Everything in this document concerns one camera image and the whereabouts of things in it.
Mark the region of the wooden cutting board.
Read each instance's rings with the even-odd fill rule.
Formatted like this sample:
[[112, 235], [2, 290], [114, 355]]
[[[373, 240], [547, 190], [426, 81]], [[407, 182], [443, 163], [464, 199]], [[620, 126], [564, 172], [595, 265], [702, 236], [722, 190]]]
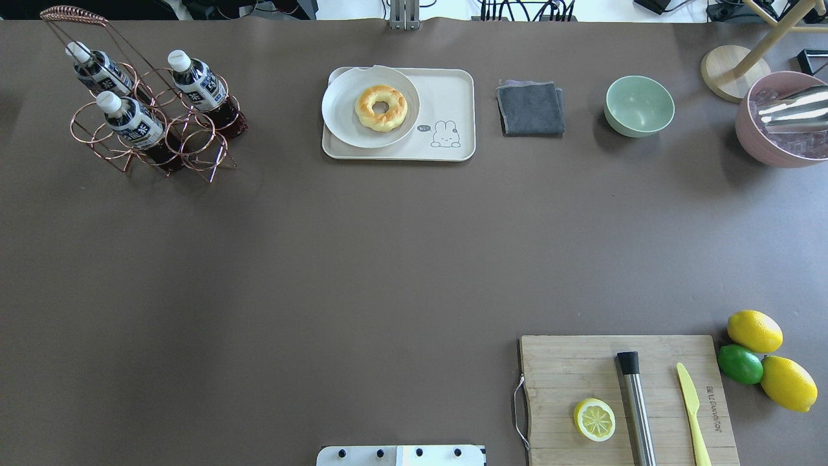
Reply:
[[[675, 366], [683, 363], [700, 398], [696, 414], [713, 465], [740, 463], [715, 346], [708, 335], [532, 336], [520, 340], [530, 465], [636, 465], [625, 416], [618, 352], [636, 351], [658, 465], [693, 465], [691, 428]], [[617, 428], [603, 442], [577, 431], [574, 408], [606, 402]]]

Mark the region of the yellow lemon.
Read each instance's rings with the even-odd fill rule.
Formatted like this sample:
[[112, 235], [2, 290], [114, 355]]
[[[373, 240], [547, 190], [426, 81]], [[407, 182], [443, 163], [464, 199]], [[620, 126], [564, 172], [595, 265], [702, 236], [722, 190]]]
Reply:
[[783, 330], [771, 316], [753, 309], [744, 309], [728, 318], [730, 339], [753, 352], [770, 353], [783, 345]]
[[818, 398], [818, 387], [809, 372], [789, 358], [766, 356], [762, 360], [763, 391], [782, 407], [806, 413]]

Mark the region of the yellow lemon far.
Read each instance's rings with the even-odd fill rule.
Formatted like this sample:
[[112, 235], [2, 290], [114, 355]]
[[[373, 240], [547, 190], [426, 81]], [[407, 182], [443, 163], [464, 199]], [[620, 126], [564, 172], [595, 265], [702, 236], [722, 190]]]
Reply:
[[771, 316], [753, 309], [744, 309], [728, 318], [730, 339], [753, 352], [770, 353], [783, 345], [783, 330]]

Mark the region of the cream serving tray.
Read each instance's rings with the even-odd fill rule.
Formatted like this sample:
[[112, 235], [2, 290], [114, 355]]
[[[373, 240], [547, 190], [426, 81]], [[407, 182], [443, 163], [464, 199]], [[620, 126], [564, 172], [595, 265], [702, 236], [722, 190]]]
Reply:
[[[331, 72], [329, 85], [346, 71]], [[392, 68], [416, 86], [420, 109], [408, 135], [381, 148], [358, 148], [331, 133], [323, 121], [323, 151], [334, 159], [462, 162], [475, 150], [474, 81], [462, 70]]]

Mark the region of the yellow plastic knife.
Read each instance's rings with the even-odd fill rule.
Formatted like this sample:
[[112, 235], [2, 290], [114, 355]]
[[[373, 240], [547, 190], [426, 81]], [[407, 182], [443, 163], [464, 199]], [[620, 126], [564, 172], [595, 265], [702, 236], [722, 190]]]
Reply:
[[695, 465], [712, 465], [710, 455], [707, 451], [706, 442], [702, 434], [700, 423], [698, 421], [698, 410], [700, 409], [700, 398], [695, 389], [695, 384], [692, 381], [691, 375], [687, 371], [683, 363], [678, 362], [675, 365], [677, 377], [681, 387], [681, 395], [685, 403], [687, 421], [691, 430], [692, 449], [695, 458]]

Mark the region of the grey folded cloth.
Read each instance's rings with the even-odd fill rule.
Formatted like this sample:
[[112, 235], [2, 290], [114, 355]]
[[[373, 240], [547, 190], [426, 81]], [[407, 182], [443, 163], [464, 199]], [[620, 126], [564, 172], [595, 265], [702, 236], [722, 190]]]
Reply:
[[496, 98], [506, 136], [558, 136], [567, 129], [564, 92], [554, 82], [506, 80]]

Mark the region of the mint green bowl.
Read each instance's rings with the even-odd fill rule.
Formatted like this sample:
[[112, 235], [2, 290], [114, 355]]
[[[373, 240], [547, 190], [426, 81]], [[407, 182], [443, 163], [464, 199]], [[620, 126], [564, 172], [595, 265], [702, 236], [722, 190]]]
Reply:
[[675, 116], [668, 90], [645, 76], [623, 76], [613, 82], [604, 98], [604, 118], [619, 135], [644, 138], [662, 131]]

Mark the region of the metal ice scoop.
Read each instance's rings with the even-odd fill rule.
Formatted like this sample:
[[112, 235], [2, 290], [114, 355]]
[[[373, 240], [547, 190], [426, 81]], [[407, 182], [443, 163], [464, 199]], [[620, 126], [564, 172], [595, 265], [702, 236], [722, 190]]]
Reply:
[[759, 105], [757, 117], [768, 133], [808, 133], [826, 130], [827, 85], [814, 85]]

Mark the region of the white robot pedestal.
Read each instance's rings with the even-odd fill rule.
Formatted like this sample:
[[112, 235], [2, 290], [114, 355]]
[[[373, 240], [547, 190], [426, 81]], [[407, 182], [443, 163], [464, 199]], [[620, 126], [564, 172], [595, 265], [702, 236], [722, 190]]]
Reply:
[[316, 465], [486, 465], [485, 446], [362, 445], [320, 449]]

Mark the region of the tea bottle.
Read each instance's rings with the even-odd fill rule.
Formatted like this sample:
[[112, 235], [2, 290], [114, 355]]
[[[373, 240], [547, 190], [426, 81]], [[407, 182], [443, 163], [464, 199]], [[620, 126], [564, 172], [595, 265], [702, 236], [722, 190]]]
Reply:
[[73, 60], [75, 76], [92, 95], [109, 91], [120, 97], [137, 97], [130, 75], [103, 51], [72, 41], [65, 46], [65, 54]]
[[226, 139], [235, 139], [245, 132], [246, 119], [239, 104], [209, 65], [180, 49], [169, 53], [168, 65], [177, 89], [193, 109], [213, 122], [217, 133]]
[[183, 169], [181, 156], [169, 147], [177, 139], [168, 135], [162, 121], [144, 104], [109, 91], [101, 92], [96, 97], [96, 104], [103, 111], [110, 129], [128, 146], [149, 157], [166, 172]]

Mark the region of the lemon half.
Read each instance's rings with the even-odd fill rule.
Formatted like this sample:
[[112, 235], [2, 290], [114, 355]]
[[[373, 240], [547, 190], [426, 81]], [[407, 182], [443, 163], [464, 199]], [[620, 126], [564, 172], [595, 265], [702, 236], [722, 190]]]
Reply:
[[617, 425], [613, 409], [603, 400], [594, 397], [585, 398], [576, 404], [573, 419], [577, 431], [595, 442], [610, 439]]

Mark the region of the clear ice cubes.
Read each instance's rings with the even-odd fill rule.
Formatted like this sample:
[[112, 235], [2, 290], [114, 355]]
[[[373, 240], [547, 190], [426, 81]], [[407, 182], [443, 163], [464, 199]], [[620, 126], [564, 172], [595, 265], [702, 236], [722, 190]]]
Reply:
[[782, 94], [772, 87], [764, 87], [754, 95], [750, 104], [750, 114], [760, 132], [779, 148], [804, 157], [826, 157], [822, 146], [826, 145], [826, 130], [808, 133], [768, 133], [757, 117], [757, 106], [784, 98], [790, 94]]

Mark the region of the yellow lemon near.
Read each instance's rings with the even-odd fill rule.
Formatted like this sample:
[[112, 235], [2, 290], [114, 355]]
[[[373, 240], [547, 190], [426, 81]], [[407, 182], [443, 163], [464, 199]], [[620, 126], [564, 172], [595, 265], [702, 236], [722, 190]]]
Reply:
[[763, 391], [782, 407], [806, 413], [818, 398], [818, 387], [809, 372], [789, 358], [766, 356], [762, 360]]

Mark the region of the glazed donut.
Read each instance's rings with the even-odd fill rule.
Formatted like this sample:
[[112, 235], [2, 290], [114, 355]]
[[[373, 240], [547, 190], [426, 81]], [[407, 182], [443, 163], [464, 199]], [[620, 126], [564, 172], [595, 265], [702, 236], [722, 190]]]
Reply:
[[382, 133], [400, 127], [408, 115], [408, 109], [408, 100], [404, 94], [389, 85], [364, 89], [354, 103], [354, 111], [361, 125]]

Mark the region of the aluminium frame post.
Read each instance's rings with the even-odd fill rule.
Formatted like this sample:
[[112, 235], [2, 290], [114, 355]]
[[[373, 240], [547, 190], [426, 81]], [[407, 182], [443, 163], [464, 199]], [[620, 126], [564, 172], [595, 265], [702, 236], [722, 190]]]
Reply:
[[420, 29], [420, 1], [390, 0], [389, 27], [391, 30]]

